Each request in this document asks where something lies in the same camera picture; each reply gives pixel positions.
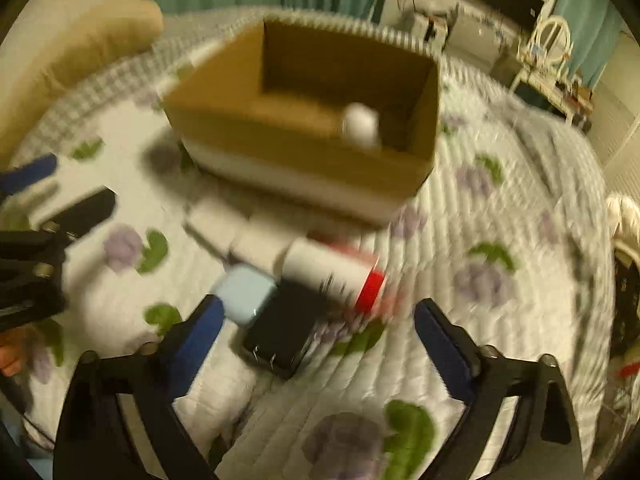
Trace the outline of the person's hand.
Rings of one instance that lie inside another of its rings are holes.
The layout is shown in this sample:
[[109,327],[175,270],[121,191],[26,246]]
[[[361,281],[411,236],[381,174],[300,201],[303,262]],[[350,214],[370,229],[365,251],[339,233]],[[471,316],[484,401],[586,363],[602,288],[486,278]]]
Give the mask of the person's hand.
[[0,370],[6,377],[17,375],[27,361],[26,346],[19,339],[2,338],[0,342]]

